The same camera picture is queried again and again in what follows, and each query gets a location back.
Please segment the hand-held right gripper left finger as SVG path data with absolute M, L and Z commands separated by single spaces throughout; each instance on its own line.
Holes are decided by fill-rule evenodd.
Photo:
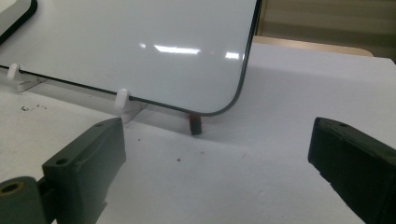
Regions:
M 120 118 L 94 124 L 47 160 L 42 169 L 48 186 L 56 190 L 58 224 L 95 224 L 125 161 Z

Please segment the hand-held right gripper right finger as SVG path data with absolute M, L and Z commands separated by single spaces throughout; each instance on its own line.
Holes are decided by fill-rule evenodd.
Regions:
M 308 161 L 366 224 L 396 224 L 396 149 L 337 120 L 317 118 Z

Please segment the white plastic stand hook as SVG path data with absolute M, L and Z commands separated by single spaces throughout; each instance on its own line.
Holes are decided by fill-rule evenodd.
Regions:
M 28 91 L 34 86 L 47 81 L 46 78 L 23 73 L 17 63 L 13 63 L 7 70 L 7 79 L 17 83 L 19 92 Z
M 148 104 L 131 100 L 130 96 L 131 94 L 128 90 L 120 89 L 115 98 L 114 109 L 116 114 L 120 116 L 123 124 L 132 121 L 138 113 L 148 106 Z

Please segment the small dark red object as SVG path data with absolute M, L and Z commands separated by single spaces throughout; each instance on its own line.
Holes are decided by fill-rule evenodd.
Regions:
M 189 123 L 192 135 L 199 135 L 202 133 L 202 119 L 200 116 L 190 114 Z

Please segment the light wooden board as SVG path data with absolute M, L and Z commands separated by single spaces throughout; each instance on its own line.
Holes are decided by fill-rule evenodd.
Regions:
M 312 43 L 305 41 L 289 40 L 282 38 L 274 38 L 267 36 L 253 36 L 254 43 L 277 45 L 282 47 L 294 48 L 294 49 L 310 49 L 318 51 L 336 52 L 342 54 L 359 55 L 373 57 L 374 54 L 366 49 L 359 49 L 353 47 L 336 46 L 329 44 Z

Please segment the white panel with black edge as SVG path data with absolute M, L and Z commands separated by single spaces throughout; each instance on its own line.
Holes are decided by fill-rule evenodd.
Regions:
M 29 20 L 37 8 L 37 0 L 0 0 L 0 45 Z

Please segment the whiteboard with black frame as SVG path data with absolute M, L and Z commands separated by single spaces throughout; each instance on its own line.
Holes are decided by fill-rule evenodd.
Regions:
M 213 116 L 238 99 L 262 0 L 36 0 L 0 66 Z

